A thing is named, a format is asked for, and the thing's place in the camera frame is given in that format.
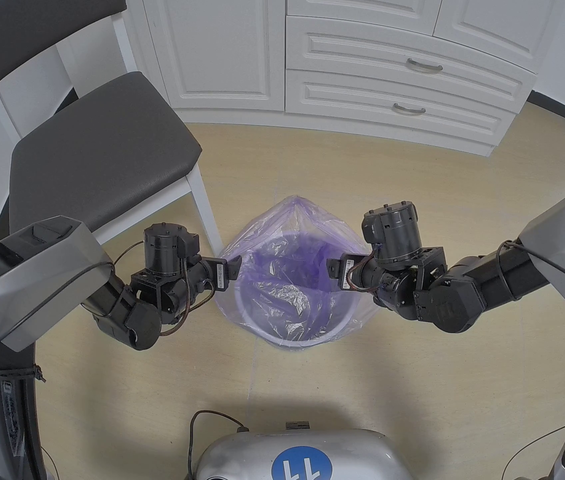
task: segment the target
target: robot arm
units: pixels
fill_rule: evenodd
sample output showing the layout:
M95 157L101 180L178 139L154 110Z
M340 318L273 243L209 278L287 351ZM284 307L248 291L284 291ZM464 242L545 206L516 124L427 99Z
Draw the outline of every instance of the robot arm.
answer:
M367 212L363 236L372 253L327 260L330 277L342 290L371 292L376 304L451 333L549 283L565 298L565 199L532 220L517 240L451 268L441 247L422 247L417 222L407 201ZM549 478L565 480L565 448Z
M198 235L174 224L145 230L145 269L126 285L84 224L55 217L0 242L0 478L47 478L40 450L35 341L79 304L98 327L136 349L178 326L198 293L224 291L240 258L202 258Z

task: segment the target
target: trash bag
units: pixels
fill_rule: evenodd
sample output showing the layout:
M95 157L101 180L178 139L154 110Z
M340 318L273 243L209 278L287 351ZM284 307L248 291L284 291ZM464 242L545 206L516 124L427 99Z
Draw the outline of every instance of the trash bag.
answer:
M369 294L344 292L327 275L327 258L368 254L342 220L290 196L252 220L222 257L242 255L238 280L216 293L230 321L287 349L337 340L377 311Z

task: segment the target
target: drawer handle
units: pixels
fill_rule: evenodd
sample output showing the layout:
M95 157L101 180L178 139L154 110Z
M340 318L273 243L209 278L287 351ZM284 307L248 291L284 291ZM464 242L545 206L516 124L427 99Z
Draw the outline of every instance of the drawer handle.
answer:
M432 66L431 64L423 64L422 62L415 61L411 58L407 59L407 67L424 69L427 71L435 71L435 72L443 70L442 66Z
M424 114L425 112L427 112L427 110L425 110L424 108L405 108L398 103L394 103L393 109L396 112L404 112L406 114Z

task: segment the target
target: wooden floor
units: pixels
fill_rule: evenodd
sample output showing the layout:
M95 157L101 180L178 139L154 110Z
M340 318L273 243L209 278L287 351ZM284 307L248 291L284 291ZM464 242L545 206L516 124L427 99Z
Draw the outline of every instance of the wooden floor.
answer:
M360 233L363 213L418 208L423 244L449 263L493 251L565 197L565 120L527 104L490 158L385 139L238 125L191 125L225 244L252 218L299 194ZM106 244L112 257L152 222L201 234L190 196ZM118 264L125 280L142 248ZM359 332L290 353L230 324L214 303L138 353L75 310L41 339L42 442L62 480L181 479L198 409L253 431L309 420L316 429L389 436L420 479L496 479L528 441L565 424L565 301L552 287L486 313L470 331L380 311ZM197 423L196 457L235 427ZM506 478L549 473L565 431L512 462Z

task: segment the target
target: chair leg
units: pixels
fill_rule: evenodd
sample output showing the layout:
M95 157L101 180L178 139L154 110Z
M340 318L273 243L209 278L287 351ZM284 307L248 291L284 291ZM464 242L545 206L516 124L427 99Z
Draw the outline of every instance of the chair leg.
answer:
M220 239L216 220L214 219L213 212L211 211L211 205L207 198L207 190L204 188L198 164L193 166L193 169L191 169L191 172L186 176L186 178L189 186L191 187L191 195L193 196L193 201L196 203L196 209L198 210L198 215L202 221L202 226L204 227L207 239L209 240L211 250L214 255L218 256L223 249L222 240Z

